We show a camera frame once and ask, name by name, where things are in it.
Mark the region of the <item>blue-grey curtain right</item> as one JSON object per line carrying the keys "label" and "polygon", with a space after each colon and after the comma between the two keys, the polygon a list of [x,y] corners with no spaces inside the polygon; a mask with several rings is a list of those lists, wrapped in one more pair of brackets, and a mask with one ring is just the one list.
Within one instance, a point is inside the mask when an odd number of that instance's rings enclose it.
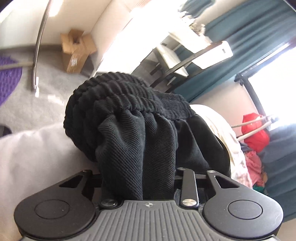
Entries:
{"label": "blue-grey curtain right", "polygon": [[268,178],[264,193],[281,205],[284,222],[295,218],[295,139],[295,124],[278,127],[258,154]]}

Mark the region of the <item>pastel bed sheet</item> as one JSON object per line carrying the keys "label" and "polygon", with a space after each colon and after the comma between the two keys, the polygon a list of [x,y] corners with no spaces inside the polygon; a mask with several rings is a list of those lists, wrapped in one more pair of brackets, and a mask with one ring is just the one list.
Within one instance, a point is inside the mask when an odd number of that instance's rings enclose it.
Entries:
{"label": "pastel bed sheet", "polygon": [[[200,104],[191,109],[225,145],[231,178],[249,188],[253,181],[234,130],[223,116]],[[1,138],[1,240],[19,240],[14,210],[24,198],[94,164],[66,136],[61,123]]]}

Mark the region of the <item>black pants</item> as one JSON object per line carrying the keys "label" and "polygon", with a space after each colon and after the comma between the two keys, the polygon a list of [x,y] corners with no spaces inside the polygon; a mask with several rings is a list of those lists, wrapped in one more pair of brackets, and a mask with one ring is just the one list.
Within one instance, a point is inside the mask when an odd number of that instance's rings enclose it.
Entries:
{"label": "black pants", "polygon": [[226,147],[182,96],[129,74],[81,84],[67,103],[64,129],[118,199],[172,199],[179,167],[231,175]]}

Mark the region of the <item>cardboard box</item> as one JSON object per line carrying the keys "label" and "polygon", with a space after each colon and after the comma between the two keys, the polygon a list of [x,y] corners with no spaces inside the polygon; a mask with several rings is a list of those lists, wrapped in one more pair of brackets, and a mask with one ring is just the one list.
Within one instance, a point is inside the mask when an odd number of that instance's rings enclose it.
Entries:
{"label": "cardboard box", "polygon": [[90,33],[71,29],[67,34],[60,34],[63,66],[66,73],[80,73],[88,56],[97,52],[97,47]]}

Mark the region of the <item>white chair black frame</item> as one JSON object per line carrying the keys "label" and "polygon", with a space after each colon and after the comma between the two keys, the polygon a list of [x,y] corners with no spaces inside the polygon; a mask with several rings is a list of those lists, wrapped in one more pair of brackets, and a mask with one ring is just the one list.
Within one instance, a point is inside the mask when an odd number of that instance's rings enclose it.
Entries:
{"label": "white chair black frame", "polygon": [[155,54],[159,63],[150,72],[150,75],[154,75],[160,69],[164,72],[150,87],[155,88],[169,76],[180,79],[176,84],[172,84],[166,90],[166,93],[174,92],[176,88],[204,72],[209,67],[217,65],[233,56],[233,52],[227,41],[210,44],[205,49],[192,54],[184,60],[180,60],[173,50],[164,45],[158,45],[152,52]]}

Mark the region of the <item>white desk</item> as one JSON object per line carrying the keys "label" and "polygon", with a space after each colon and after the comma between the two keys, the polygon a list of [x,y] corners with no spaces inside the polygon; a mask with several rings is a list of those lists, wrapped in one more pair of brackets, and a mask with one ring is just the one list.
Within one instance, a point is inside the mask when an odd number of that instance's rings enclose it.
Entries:
{"label": "white desk", "polygon": [[95,72],[130,74],[166,37],[194,53],[209,46],[205,36],[190,28],[190,20],[178,10],[179,5],[179,1],[150,1],[133,10],[131,20],[111,41]]}

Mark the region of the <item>green garment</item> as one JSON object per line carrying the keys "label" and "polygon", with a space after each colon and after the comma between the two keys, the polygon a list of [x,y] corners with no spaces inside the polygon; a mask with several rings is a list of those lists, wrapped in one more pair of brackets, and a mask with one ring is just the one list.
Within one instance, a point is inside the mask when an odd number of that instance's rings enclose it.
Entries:
{"label": "green garment", "polygon": [[264,195],[268,195],[268,192],[266,191],[265,186],[258,186],[257,184],[253,185],[253,190],[262,193]]}

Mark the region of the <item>pink garment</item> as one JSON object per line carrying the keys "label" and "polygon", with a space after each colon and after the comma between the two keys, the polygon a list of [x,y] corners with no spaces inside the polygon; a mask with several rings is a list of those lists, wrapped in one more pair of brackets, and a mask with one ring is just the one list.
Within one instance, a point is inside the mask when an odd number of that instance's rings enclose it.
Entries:
{"label": "pink garment", "polygon": [[246,152],[244,156],[252,184],[258,187],[265,187],[268,177],[264,171],[260,157],[255,151]]}

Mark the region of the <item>garment steamer stand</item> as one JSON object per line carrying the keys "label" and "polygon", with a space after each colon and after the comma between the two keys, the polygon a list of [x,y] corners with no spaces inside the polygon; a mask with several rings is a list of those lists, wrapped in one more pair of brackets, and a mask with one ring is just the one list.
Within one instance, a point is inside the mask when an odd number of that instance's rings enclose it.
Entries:
{"label": "garment steamer stand", "polygon": [[266,129],[271,124],[276,123],[277,121],[278,121],[278,118],[274,118],[274,117],[270,117],[270,116],[262,116],[262,117],[256,118],[255,120],[250,120],[250,121],[247,121],[247,122],[244,122],[241,124],[232,125],[231,128],[238,128],[238,127],[249,126],[249,125],[252,125],[255,123],[261,123],[261,126],[259,126],[257,128],[252,127],[250,132],[237,137],[237,140],[239,142],[241,142],[241,141],[245,140],[246,138],[251,137],[252,135],[260,132],[261,130]]}

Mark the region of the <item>chrome curved pole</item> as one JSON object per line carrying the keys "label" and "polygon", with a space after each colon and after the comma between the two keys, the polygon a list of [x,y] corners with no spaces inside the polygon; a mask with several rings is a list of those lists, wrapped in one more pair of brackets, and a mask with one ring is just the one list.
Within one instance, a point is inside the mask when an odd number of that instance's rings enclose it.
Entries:
{"label": "chrome curved pole", "polygon": [[48,0],[47,6],[45,8],[41,24],[39,27],[38,35],[37,35],[37,40],[35,44],[35,50],[34,50],[34,57],[33,57],[33,65],[32,65],[32,90],[37,93],[38,92],[38,80],[37,80],[37,61],[39,57],[39,50],[40,50],[40,45],[41,45],[41,40],[43,36],[43,32],[45,29],[45,25],[47,22],[47,18],[49,16],[50,12],[50,7],[51,7],[52,0]]}

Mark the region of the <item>window frame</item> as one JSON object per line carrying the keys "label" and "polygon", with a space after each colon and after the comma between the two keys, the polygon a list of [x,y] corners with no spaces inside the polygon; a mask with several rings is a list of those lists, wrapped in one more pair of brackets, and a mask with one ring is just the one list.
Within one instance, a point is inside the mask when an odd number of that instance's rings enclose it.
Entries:
{"label": "window frame", "polygon": [[255,93],[255,90],[249,81],[249,78],[255,75],[263,67],[273,62],[277,57],[281,56],[281,54],[285,53],[290,49],[293,49],[294,47],[295,47],[295,39],[292,39],[289,42],[280,44],[278,47],[269,51],[265,56],[255,61],[246,69],[240,71],[235,76],[234,82],[238,82],[241,86],[244,86],[246,88],[259,114],[266,115],[263,109],[263,106],[259,100],[259,97]]}

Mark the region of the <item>purple floor mat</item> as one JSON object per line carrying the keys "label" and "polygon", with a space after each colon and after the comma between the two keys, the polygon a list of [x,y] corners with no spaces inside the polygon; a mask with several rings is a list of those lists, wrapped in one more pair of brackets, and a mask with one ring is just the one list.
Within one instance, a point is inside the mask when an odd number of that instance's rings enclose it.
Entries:
{"label": "purple floor mat", "polygon": [[22,67],[1,70],[0,105],[2,105],[17,87],[22,77]]}

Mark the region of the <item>teal curtain left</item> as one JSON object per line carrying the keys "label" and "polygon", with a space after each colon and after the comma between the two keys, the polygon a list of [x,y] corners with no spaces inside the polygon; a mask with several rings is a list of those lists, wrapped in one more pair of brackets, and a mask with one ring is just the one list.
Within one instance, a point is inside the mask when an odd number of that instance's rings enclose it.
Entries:
{"label": "teal curtain left", "polygon": [[188,102],[227,81],[295,37],[295,10],[285,1],[246,1],[206,25],[213,42],[227,41],[233,56],[174,90]]}

